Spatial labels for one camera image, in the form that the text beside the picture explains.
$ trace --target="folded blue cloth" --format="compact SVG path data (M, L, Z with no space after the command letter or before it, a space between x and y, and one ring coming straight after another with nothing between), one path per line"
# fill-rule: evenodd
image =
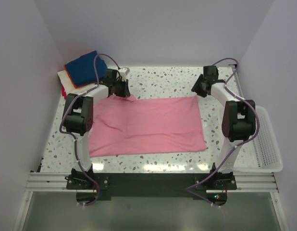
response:
M93 66L96 55L96 51L90 52L64 66L75 88L97 82ZM99 79L102 79L105 76L107 65L99 57L96 59L96 69Z

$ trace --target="gray wall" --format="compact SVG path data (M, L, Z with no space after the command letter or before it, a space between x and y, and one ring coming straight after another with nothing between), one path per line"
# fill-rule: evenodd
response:
M12 230L57 104L53 40L31 0L0 0L0 231Z
M297 0L275 0L241 61L246 97L267 108L284 169L276 174L290 228L297 230Z
M34 0L64 60L90 50L121 64L242 58L273 0Z

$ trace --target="gray floor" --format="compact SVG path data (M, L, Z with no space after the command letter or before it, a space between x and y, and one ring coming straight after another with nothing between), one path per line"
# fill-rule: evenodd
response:
M189 198L76 205L75 193L35 193L25 231L279 231L269 193L232 193L221 209Z

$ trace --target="white tabletop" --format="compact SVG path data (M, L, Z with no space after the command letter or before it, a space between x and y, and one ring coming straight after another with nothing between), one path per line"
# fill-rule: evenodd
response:
M154 99L193 96L191 88L202 67L130 67L129 90L138 99ZM219 67L219 78L227 79L232 68ZM232 78L229 88L238 94L237 84ZM207 172L216 160L223 143L221 126L217 118L221 104L213 97L198 97L204 138L207 149L191 153L137 154L94 157L96 172L111 173L201 173ZM41 172L70 172L74 166L72 138L59 132L65 100L61 96L50 137L44 151ZM258 162L248 143L240 151L235 167L256 168Z

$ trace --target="pink cloth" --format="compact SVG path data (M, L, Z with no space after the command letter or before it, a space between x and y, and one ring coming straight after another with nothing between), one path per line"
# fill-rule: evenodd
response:
M197 97L136 100L110 96L94 106L90 156L204 150Z

